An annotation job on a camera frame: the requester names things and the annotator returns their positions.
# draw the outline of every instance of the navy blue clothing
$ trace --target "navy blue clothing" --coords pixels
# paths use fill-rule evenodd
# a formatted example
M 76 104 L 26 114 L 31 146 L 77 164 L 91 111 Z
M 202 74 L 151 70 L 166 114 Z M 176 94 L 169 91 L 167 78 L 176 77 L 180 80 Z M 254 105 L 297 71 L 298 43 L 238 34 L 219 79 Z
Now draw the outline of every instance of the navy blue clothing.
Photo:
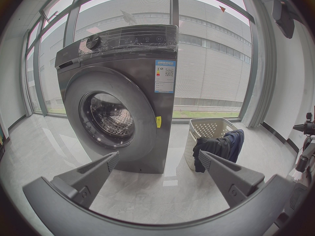
M 236 163 L 244 143 L 244 131 L 242 129 L 233 130 L 227 132 L 224 137 L 227 137 L 230 140 L 230 152 L 227 159 L 233 163 Z
M 233 163 L 236 163 L 238 155 L 241 152 L 244 143 L 244 131 L 242 129 L 227 132 L 221 138 L 197 139 L 197 144 L 193 148 L 193 157 L 195 158 L 195 171 L 205 172 L 205 168 L 199 160 L 199 151 L 207 151 Z

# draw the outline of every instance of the energy label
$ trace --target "energy label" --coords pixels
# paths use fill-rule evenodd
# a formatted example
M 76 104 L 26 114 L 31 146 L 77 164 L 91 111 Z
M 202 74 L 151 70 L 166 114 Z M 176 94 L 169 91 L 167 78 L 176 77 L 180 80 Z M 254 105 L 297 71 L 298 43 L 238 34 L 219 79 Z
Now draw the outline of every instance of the energy label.
M 174 93 L 176 61 L 155 60 L 154 92 Z

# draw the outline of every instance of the washing machine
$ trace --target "washing machine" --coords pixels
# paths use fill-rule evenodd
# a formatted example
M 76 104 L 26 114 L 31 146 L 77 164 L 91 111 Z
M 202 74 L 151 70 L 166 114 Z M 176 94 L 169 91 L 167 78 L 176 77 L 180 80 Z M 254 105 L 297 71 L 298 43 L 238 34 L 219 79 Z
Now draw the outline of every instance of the washing machine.
M 119 151 L 115 169 L 164 172 L 178 28 L 136 25 L 61 49 L 55 60 L 68 120 L 91 160 Z

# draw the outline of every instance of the textured grip surface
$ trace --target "textured grip surface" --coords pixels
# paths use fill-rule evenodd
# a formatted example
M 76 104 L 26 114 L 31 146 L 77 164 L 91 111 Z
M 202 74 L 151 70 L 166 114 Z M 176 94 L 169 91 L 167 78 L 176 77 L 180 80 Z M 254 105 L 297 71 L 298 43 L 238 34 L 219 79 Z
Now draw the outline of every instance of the textured grip surface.
M 107 162 L 109 172 L 111 172 L 115 168 L 119 160 L 120 160 L 120 156 L 119 156 L 119 151 L 118 151 L 117 154 Z
M 211 159 L 208 158 L 201 150 L 199 151 L 199 160 L 202 163 L 203 167 L 205 167 L 205 169 L 209 171 Z

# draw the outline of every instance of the laundry basket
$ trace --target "laundry basket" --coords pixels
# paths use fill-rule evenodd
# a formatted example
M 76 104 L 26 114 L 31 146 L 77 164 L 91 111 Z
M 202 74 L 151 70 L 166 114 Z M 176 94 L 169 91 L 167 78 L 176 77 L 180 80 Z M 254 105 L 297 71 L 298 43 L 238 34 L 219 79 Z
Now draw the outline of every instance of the laundry basket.
M 196 118 L 189 121 L 189 131 L 185 146 L 185 158 L 188 166 L 195 170 L 195 158 L 192 156 L 192 149 L 197 144 L 200 137 L 219 138 L 226 132 L 236 130 L 237 128 L 224 118 Z

